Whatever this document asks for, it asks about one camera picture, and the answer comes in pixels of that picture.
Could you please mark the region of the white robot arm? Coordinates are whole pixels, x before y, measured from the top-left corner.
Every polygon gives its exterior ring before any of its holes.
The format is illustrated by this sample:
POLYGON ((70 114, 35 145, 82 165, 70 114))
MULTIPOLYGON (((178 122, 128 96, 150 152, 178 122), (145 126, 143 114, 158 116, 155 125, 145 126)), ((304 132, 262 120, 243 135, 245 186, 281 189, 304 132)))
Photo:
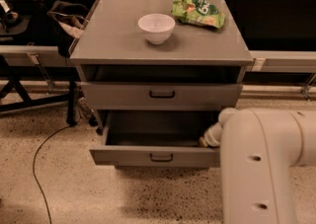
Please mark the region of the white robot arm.
POLYGON ((316 112, 228 108, 200 138, 219 149, 224 224, 297 224, 292 166, 316 165, 316 112))

